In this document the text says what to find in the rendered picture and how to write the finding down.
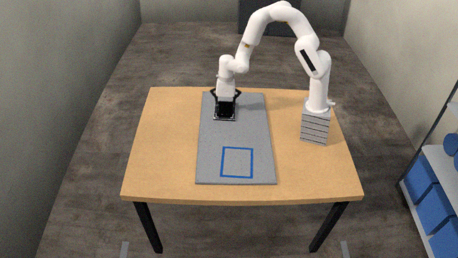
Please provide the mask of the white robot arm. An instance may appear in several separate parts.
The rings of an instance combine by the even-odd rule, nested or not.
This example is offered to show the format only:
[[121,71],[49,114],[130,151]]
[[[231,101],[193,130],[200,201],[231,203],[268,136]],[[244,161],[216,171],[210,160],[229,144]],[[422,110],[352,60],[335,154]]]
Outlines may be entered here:
[[327,99],[331,57],[326,51],[316,52],[319,47],[317,35],[306,17],[299,10],[292,8],[287,1],[279,1],[261,8],[250,16],[235,59],[229,54],[222,55],[216,77],[227,83],[233,80],[235,72],[246,73],[254,46],[259,44],[266,25],[273,21],[287,23],[298,38],[295,43],[295,53],[310,76],[309,100],[305,104],[306,109],[314,114],[326,113],[330,105],[335,105],[335,102]]

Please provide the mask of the black rectangular block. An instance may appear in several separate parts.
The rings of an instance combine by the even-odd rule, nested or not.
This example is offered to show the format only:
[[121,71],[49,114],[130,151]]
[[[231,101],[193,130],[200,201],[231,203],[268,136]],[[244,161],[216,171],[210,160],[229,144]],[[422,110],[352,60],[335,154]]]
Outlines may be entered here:
[[232,101],[218,101],[217,109],[218,117],[232,117],[233,113],[233,102]]

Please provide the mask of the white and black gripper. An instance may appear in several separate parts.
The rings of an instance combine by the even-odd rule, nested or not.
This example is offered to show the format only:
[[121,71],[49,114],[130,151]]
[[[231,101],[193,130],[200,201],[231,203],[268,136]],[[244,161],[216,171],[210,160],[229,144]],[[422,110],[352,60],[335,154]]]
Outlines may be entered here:
[[[216,91],[216,93],[214,93]],[[235,94],[237,92],[237,94]],[[240,90],[235,88],[235,79],[231,82],[222,82],[219,79],[217,80],[216,87],[210,90],[210,93],[215,97],[215,102],[218,104],[218,96],[221,97],[233,97],[233,105],[236,98],[242,93]]]

